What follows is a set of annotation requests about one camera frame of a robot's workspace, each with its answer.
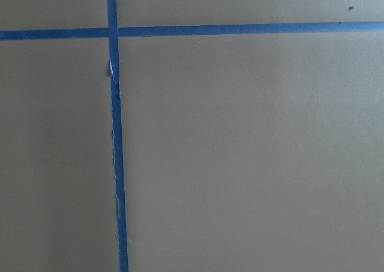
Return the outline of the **vertical blue tape strip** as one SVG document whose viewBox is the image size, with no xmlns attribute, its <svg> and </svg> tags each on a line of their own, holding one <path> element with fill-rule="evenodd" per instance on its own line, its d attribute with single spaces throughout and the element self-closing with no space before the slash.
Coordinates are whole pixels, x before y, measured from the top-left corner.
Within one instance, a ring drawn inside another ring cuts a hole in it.
<svg viewBox="0 0 384 272">
<path fill-rule="evenodd" d="M 127 218 L 125 206 L 124 157 L 121 122 L 121 92 L 119 74 L 119 37 L 117 0 L 107 0 L 110 87 L 112 108 L 113 160 L 115 171 L 115 196 L 117 203 L 117 231 L 119 270 L 129 270 Z"/>
</svg>

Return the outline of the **horizontal blue tape strip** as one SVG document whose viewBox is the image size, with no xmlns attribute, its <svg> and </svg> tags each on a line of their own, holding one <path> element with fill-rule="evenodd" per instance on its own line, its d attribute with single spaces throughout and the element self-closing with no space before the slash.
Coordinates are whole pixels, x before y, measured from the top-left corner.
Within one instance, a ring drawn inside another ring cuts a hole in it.
<svg viewBox="0 0 384 272">
<path fill-rule="evenodd" d="M 232 25 L 182 25 L 109 28 L 33 29 L 1 31 L 2 41 L 53 40 L 70 38 L 163 37 L 184 35 L 287 34 L 315 32 L 383 31 L 383 22 L 257 23 Z"/>
</svg>

